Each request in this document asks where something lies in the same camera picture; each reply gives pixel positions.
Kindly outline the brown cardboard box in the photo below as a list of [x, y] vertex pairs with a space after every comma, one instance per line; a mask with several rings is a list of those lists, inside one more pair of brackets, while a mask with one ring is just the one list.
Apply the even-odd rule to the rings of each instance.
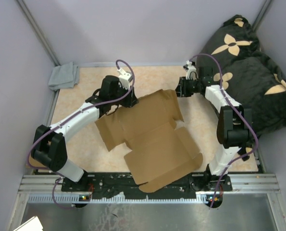
[[132, 108], [119, 108], [96, 121], [108, 151], [125, 143], [124, 156], [135, 183], [144, 193], [153, 193], [197, 170], [203, 155], [185, 127], [174, 90], [145, 95]]

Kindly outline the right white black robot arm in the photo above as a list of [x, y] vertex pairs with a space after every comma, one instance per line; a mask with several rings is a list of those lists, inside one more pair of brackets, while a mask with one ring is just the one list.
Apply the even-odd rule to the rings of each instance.
[[241, 114], [247, 122], [251, 122], [251, 109], [242, 106], [231, 98], [223, 88], [213, 81], [213, 77], [199, 77], [193, 62], [188, 61], [183, 68], [186, 76], [180, 77], [175, 89], [177, 97], [190, 97], [200, 93], [213, 106], [218, 124], [216, 130], [217, 140], [220, 144], [218, 151], [203, 172], [203, 176], [191, 182], [195, 191], [215, 190], [228, 183], [227, 170], [236, 153], [244, 153], [246, 143], [251, 132], [243, 122]]

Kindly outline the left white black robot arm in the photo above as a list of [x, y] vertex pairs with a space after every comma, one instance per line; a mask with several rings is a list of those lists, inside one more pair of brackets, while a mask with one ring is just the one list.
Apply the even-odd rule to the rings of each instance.
[[63, 120], [36, 129], [30, 156], [49, 170], [68, 178], [78, 191], [88, 187], [85, 171], [68, 158], [66, 144], [81, 129], [108, 115], [111, 108], [131, 108], [138, 99], [134, 92], [135, 78], [126, 72], [119, 76], [107, 75], [91, 97]]

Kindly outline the black flower pattern pillow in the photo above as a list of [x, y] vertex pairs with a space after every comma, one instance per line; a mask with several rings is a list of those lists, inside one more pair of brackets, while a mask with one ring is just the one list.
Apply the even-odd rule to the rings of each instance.
[[245, 17], [235, 15], [225, 21], [200, 53], [196, 67], [210, 67], [215, 83], [251, 107], [257, 136], [286, 127], [286, 78], [279, 65], [261, 51]]

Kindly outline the light blue folded cloth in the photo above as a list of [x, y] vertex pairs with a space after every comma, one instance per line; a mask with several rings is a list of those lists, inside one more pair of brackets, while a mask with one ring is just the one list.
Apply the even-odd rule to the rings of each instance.
[[49, 79], [50, 90], [70, 89], [79, 83], [79, 66], [74, 62], [56, 66]]

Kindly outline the small brown cardboard piece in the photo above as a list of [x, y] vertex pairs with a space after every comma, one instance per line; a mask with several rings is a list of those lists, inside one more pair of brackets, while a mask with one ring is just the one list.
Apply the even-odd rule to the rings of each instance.
[[28, 167], [30, 166], [34, 166], [36, 168], [45, 168], [45, 166], [43, 164], [41, 164], [40, 162], [38, 162], [37, 160], [33, 159], [31, 156], [29, 156], [27, 162], [26, 162], [26, 165]]

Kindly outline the white paper sheet corner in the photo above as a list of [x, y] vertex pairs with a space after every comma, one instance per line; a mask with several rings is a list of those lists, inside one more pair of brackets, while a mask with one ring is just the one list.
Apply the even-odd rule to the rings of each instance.
[[14, 229], [14, 231], [43, 231], [43, 226], [37, 216], [33, 216], [28, 221]]

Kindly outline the right grey aluminium frame post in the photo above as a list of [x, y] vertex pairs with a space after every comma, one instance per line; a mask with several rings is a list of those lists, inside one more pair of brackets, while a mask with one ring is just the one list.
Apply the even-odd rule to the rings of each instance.
[[261, 6], [258, 15], [256, 16], [253, 24], [252, 24], [252, 29], [253, 31], [257, 31], [265, 17], [265, 15], [268, 13], [271, 5], [273, 3], [273, 0], [265, 0], [263, 2], [263, 5]]

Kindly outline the grey aluminium frame post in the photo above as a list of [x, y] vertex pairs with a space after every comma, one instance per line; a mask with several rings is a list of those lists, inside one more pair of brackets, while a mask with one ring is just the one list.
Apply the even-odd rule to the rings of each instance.
[[45, 33], [41, 29], [40, 25], [34, 18], [32, 12], [30, 11], [28, 5], [24, 0], [15, 0], [15, 3], [18, 5], [20, 11], [22, 12], [23, 16], [26, 18], [28, 24], [32, 28], [33, 32], [35, 33], [38, 41], [44, 48], [47, 56], [53, 62], [55, 66], [61, 65], [53, 47], [51, 46], [48, 38], [46, 37]]
[[263, 2], [263, 5], [261, 6], [258, 15], [256, 16], [253, 24], [252, 24], [252, 29], [253, 31], [257, 31], [265, 17], [265, 15], [268, 13], [271, 5], [273, 3], [273, 0], [265, 0]]

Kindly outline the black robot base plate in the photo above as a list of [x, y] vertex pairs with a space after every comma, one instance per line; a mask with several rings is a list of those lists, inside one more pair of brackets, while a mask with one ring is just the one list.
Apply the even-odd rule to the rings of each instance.
[[211, 175], [209, 171], [190, 173], [155, 192], [142, 192], [135, 184], [132, 175], [126, 173], [86, 173], [79, 182], [68, 178], [63, 179], [62, 192], [78, 193], [87, 192], [80, 201], [90, 199], [111, 199], [123, 194], [129, 201], [171, 201], [182, 199], [197, 199], [198, 192], [210, 192], [206, 203], [217, 208], [223, 201], [223, 193], [231, 192], [232, 185], [228, 175], [223, 177]]

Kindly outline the aluminium rail front frame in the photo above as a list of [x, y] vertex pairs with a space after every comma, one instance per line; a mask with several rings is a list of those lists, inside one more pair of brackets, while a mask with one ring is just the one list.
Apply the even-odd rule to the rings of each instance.
[[49, 173], [22, 177], [8, 230], [17, 228], [27, 203], [86, 204], [195, 204], [218, 208], [226, 195], [265, 194], [279, 231], [286, 231], [286, 213], [281, 205], [275, 174], [231, 172], [223, 177], [190, 173], [155, 192], [144, 192], [128, 173], [88, 173], [78, 183]]

